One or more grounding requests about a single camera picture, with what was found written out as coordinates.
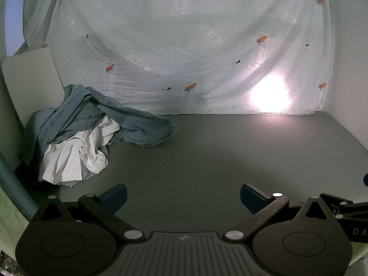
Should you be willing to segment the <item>green cloth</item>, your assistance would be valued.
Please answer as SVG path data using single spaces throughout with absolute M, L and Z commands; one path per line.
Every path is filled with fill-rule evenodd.
M 18 210 L 3 188 L 1 188 L 0 207 L 1 250 L 12 259 L 17 260 L 16 246 L 29 221 Z

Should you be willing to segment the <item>blue denim jeans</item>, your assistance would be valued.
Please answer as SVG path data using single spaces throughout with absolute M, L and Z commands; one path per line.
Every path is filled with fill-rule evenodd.
M 64 100 L 55 108 L 34 112 L 22 140 L 19 159 L 38 175 L 40 163 L 51 143 L 60 143 L 76 133 L 89 130 L 107 115 L 120 125 L 107 145 L 124 141 L 154 147 L 177 131 L 169 119 L 126 107 L 113 98 L 81 84 L 64 88 Z

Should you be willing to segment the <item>white shirt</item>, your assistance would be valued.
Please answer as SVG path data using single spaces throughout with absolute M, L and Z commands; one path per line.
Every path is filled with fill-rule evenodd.
M 39 181 L 73 187 L 108 165 L 106 147 L 120 125 L 105 115 L 89 130 L 76 133 L 60 143 L 51 143 L 40 163 Z

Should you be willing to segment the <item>teal padded pole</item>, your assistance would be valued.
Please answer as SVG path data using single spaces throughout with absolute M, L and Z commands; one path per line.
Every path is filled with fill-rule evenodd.
M 0 159 L 0 173 L 1 187 L 16 205 L 18 210 L 20 210 L 26 219 L 30 221 L 39 207 L 19 182 L 3 155 L 1 155 Z

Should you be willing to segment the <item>white carrot print sheet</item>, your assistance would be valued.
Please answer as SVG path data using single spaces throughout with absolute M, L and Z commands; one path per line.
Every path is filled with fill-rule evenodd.
M 64 85 L 162 115 L 309 115 L 331 71 L 329 0 L 24 0 L 23 34 Z

